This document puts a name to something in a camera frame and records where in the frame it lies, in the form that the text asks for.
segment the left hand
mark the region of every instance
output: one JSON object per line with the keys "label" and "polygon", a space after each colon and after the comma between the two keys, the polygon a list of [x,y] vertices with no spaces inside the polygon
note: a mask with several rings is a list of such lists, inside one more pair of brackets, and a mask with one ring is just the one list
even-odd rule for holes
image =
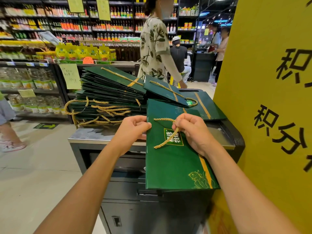
{"label": "left hand", "polygon": [[126,117],[108,145],[113,147],[119,156],[124,155],[136,140],[146,140],[146,134],[142,133],[152,127],[146,120],[146,116]]}

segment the man sitting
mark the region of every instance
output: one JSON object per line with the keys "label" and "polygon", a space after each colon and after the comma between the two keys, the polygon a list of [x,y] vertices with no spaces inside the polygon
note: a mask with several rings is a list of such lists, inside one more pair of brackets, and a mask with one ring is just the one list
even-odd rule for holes
{"label": "man sitting", "polygon": [[188,58],[188,49],[184,46],[180,46],[180,44],[180,37],[175,36],[172,39],[173,47],[170,49],[170,52],[178,71],[184,74],[183,82],[186,83],[192,72],[192,68],[190,66],[184,66],[184,59]]}

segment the black pants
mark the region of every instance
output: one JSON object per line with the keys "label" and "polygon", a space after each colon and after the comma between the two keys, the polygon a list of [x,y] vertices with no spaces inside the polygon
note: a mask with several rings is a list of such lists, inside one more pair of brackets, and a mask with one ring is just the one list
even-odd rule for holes
{"label": "black pants", "polygon": [[223,61],[217,61],[217,62],[216,62],[216,69],[215,69],[215,72],[214,72],[214,73],[216,73],[215,82],[218,82],[218,78],[219,78],[219,74],[220,74],[222,62],[223,62]]}

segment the stainless steel countertop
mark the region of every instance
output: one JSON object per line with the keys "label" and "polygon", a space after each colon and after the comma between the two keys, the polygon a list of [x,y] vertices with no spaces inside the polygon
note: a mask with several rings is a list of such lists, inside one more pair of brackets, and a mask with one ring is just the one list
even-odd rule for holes
{"label": "stainless steel countertop", "polygon": [[[80,127],[68,139],[69,143],[108,144],[111,141],[120,124],[87,125]],[[228,150],[234,150],[234,141],[225,133],[217,122],[206,122],[209,131],[216,140]],[[138,140],[134,146],[146,146],[144,140]]]}

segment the floral shirt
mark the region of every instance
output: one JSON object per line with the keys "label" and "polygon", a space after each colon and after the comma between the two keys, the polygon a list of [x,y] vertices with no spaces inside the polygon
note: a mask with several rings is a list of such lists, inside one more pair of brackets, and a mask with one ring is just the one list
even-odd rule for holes
{"label": "floral shirt", "polygon": [[166,25],[156,17],[149,17],[141,34],[141,66],[138,77],[146,74],[167,80],[166,68],[160,55],[170,55],[169,37]]}

